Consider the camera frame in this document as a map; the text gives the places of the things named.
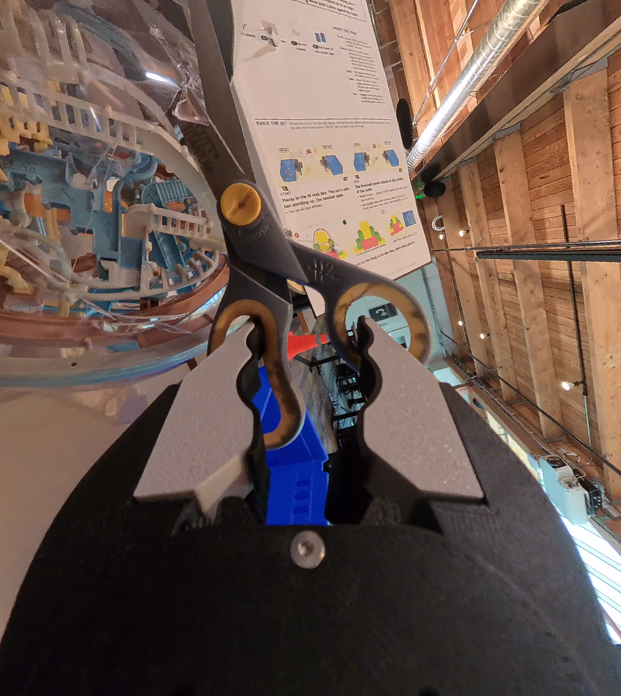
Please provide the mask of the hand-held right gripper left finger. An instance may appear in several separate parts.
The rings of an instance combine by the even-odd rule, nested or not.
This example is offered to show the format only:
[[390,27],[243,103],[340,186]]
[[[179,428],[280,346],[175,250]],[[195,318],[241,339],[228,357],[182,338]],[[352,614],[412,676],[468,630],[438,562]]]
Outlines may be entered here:
[[237,378],[252,357],[246,341],[254,327],[241,327],[183,379],[134,490],[137,500],[195,498],[201,507],[217,507],[252,490],[245,454],[254,415]]

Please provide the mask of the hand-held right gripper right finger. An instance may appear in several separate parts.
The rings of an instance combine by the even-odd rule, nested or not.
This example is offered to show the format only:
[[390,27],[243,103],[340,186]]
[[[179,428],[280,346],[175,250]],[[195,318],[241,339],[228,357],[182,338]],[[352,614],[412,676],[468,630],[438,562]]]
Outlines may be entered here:
[[438,379],[371,319],[359,319],[357,339],[366,403],[338,465],[338,506],[367,508],[376,498],[398,508],[484,505]]

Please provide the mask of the yellow-handled scissors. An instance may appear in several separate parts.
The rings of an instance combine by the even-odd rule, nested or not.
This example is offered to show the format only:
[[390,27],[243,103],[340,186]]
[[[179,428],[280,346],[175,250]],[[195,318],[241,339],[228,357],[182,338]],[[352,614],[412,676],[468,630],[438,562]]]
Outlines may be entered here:
[[361,358],[348,335],[346,316],[350,305],[365,295],[382,297],[404,314],[410,330],[409,352],[423,364],[431,352],[431,331],[417,300],[397,283],[286,237],[273,207],[255,182],[219,47],[216,29],[223,29],[230,9],[207,1],[189,1],[188,6],[204,123],[188,127],[184,137],[216,201],[230,268],[208,352],[223,345],[228,327],[240,316],[249,316],[261,327],[262,357],[280,407],[280,423],[264,436],[264,444],[278,449],[298,435],[305,418],[303,399],[290,381],[292,304],[288,280],[322,295],[329,314],[329,338],[353,369],[360,367]]

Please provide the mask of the clear maze ball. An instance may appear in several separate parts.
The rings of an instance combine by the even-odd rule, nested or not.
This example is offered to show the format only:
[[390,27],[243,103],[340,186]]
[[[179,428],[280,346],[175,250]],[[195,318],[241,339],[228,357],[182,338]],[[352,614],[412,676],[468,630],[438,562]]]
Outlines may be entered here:
[[0,386],[149,376],[228,282],[186,1],[0,1]]

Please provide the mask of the blue storage bin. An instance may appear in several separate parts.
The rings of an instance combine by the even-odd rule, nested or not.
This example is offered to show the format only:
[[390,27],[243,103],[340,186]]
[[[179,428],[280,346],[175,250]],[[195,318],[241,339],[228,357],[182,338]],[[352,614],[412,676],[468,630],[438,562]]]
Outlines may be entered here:
[[270,468],[269,525],[326,526],[328,455],[309,415],[295,440],[266,452]]

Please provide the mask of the orange object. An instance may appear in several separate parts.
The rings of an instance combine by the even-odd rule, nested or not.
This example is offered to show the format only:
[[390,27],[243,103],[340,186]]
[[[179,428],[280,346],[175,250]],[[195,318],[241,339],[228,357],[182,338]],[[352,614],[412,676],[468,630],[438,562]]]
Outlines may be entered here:
[[301,353],[314,349],[316,346],[330,342],[330,337],[326,334],[288,334],[287,353],[288,360],[292,361]]

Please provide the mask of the printed instruction sheet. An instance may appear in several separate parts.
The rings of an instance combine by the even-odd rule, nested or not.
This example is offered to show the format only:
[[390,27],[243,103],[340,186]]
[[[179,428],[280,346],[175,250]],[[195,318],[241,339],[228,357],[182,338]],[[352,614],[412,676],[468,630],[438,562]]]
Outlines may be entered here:
[[430,261],[365,1],[233,1],[233,87],[290,237],[392,279]]

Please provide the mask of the black ceiling track rail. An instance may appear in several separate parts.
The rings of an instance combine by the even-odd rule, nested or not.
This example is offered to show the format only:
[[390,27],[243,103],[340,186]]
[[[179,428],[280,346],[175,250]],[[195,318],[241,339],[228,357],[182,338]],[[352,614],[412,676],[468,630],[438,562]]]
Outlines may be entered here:
[[548,260],[553,262],[621,263],[621,240],[545,246],[521,245],[472,248],[481,260]]

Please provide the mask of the silver air duct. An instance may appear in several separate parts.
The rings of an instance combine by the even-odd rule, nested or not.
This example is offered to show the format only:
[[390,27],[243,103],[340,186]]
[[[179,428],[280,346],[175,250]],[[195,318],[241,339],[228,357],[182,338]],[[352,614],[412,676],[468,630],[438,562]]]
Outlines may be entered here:
[[506,1],[487,33],[457,77],[453,87],[407,155],[407,167],[414,173],[430,147],[447,130],[471,97],[489,79],[498,63],[539,16],[546,1]]

